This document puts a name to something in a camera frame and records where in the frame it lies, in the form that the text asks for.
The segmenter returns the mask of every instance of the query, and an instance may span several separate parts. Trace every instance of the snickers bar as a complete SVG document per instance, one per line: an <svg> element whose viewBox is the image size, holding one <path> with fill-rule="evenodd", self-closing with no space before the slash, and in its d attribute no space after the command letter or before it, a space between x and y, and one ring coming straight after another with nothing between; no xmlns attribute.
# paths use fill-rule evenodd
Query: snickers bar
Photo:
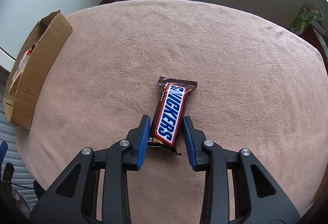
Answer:
<svg viewBox="0 0 328 224"><path fill-rule="evenodd" d="M148 145L160 146L177 154L175 144L190 93L197 82L160 77L161 96L150 127Z"/></svg>

